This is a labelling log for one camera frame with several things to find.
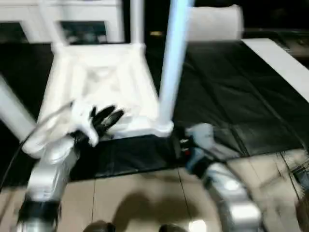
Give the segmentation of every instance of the wire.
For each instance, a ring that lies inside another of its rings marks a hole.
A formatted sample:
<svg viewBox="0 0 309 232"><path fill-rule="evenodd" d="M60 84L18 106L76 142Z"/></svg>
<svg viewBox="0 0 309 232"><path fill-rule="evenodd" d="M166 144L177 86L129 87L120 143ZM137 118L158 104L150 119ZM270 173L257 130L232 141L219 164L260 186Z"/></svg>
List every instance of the wire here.
<svg viewBox="0 0 309 232"><path fill-rule="evenodd" d="M51 113L50 115L48 115L43 121L41 121L40 123L37 124L37 126L29 133L29 135L19 144L17 150L14 152L11 160L10 160L10 163L7 167L7 169L5 170L5 173L3 175L3 178L1 180L1 183L0 183L0 193L3 189L3 186L4 186L4 183L5 183L5 180L8 176L8 173L12 167L12 164L14 162L14 160L16 159L16 157L20 154L20 151L23 147L23 145L27 142L27 140L35 133L37 132L38 129L40 129L43 125L45 125L51 118L55 117L56 115L58 115L59 113L61 113L63 110L65 110L66 108L68 107L71 107L72 106L72 101L63 105L62 107L60 107L58 110L56 110L55 112Z"/></svg>

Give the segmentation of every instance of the black foam mat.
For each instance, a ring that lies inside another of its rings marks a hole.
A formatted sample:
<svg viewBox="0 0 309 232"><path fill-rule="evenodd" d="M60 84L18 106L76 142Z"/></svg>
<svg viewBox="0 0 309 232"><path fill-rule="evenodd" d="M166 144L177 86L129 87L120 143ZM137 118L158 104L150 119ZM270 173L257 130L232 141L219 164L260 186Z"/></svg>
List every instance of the black foam mat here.
<svg viewBox="0 0 309 232"><path fill-rule="evenodd" d="M18 46L0 45L0 72L37 117L53 55L48 44ZM157 91L163 55L162 46L146 50ZM217 142L247 157L302 148L299 138L305 143L309 138L304 126L308 114L308 103L242 42L189 44L173 117L177 127L211 123ZM3 155L11 157L16 139L13 146L4 142ZM0 165L2 173L8 160ZM6 185L24 185L34 162L25 154L18 156ZM177 165L172 138L143 136L85 147L71 178L101 178Z"/></svg>

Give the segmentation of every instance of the white cylinder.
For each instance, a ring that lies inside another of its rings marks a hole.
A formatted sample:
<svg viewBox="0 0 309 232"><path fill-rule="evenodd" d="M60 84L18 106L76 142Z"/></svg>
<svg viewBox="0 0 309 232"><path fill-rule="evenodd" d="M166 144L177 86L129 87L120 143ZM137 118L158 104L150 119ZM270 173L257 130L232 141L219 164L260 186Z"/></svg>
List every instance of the white cylinder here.
<svg viewBox="0 0 309 232"><path fill-rule="evenodd" d="M192 4L193 0L171 1L159 96L158 126L161 128L169 128L172 123L186 49L189 7Z"/></svg>
<svg viewBox="0 0 309 232"><path fill-rule="evenodd" d="M18 138L24 140L36 123L0 75L0 119Z"/></svg>
<svg viewBox="0 0 309 232"><path fill-rule="evenodd" d="M144 0L131 0L130 2L130 26L131 43L144 43Z"/></svg>
<svg viewBox="0 0 309 232"><path fill-rule="evenodd" d="M67 45L67 42L59 24L53 20L53 15L50 12L50 1L47 1L48 3L45 1L46 0L38 0L38 4L42 19L52 38L52 51L55 53L61 51L62 48Z"/></svg>

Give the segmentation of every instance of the cabinet door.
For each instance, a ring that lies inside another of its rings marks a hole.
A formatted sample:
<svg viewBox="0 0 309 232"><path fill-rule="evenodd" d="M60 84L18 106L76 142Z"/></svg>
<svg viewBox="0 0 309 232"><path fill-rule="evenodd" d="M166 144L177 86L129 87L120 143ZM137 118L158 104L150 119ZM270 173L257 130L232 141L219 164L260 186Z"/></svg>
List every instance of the cabinet door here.
<svg viewBox="0 0 309 232"><path fill-rule="evenodd" d="M39 25L39 34L44 42L50 42L48 29L46 28L38 6L29 7L34 21ZM124 26L121 2L118 0L96 0L96 1L51 1L51 18L65 30L65 36L81 35L88 33L85 37L91 37L89 32L96 30L95 34L99 41L106 39L109 43L124 42Z"/></svg>
<svg viewBox="0 0 309 232"><path fill-rule="evenodd" d="M16 37L21 37L22 42L25 42L23 34L29 43L41 41L38 25L27 6L0 5L0 34L3 42L16 42Z"/></svg>

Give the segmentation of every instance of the white cabinet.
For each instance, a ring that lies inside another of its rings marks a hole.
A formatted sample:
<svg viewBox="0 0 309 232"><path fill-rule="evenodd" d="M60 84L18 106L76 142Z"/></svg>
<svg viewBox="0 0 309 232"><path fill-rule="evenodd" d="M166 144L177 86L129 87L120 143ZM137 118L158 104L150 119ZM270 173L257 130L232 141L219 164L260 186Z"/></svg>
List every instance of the white cabinet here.
<svg viewBox="0 0 309 232"><path fill-rule="evenodd" d="M52 20L104 22L108 42L124 41L120 0L50 0ZM0 0L0 23L20 22L30 43L50 42L36 0Z"/></svg>

